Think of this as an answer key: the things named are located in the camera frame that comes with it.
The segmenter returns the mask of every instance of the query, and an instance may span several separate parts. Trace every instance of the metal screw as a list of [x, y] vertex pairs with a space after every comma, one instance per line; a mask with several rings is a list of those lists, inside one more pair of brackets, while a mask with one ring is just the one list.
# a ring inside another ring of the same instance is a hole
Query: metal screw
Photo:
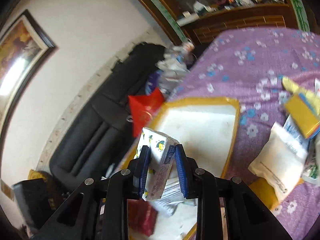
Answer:
[[241, 178], [240, 177], [233, 177], [232, 178], [232, 181], [234, 182], [234, 183], [236, 183], [236, 184], [239, 184], [239, 183], [241, 183]]
[[87, 179], [84, 181], [84, 184], [86, 184], [86, 185], [91, 185], [93, 182], [94, 182], [94, 179], [87, 178]]
[[129, 169], [123, 169], [122, 171], [121, 171], [121, 174], [122, 175], [129, 175], [130, 174], [130, 170]]
[[196, 172], [196, 174], [198, 174], [198, 175], [202, 175], [202, 174], [204, 174], [204, 169], [202, 169], [202, 168], [196, 168], [195, 172]]

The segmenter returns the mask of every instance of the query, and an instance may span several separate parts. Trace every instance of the purple fabric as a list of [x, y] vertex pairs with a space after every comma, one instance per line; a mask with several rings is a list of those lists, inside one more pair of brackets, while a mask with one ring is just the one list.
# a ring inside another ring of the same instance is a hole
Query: purple fabric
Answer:
[[[285, 28], [247, 28], [219, 35], [199, 58], [170, 100], [185, 97], [237, 98], [241, 119], [227, 178], [257, 179], [248, 165], [269, 139], [274, 122], [285, 122], [289, 97], [281, 78], [314, 90], [320, 79], [320, 36]], [[320, 188], [303, 183], [273, 211], [293, 240], [303, 239], [320, 213]]]

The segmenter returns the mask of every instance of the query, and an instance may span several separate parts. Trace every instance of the framed picture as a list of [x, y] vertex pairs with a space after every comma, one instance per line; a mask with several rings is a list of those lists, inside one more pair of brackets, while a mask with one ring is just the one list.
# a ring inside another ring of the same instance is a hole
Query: framed picture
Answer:
[[25, 10], [0, 39], [0, 147], [26, 84], [55, 45]]

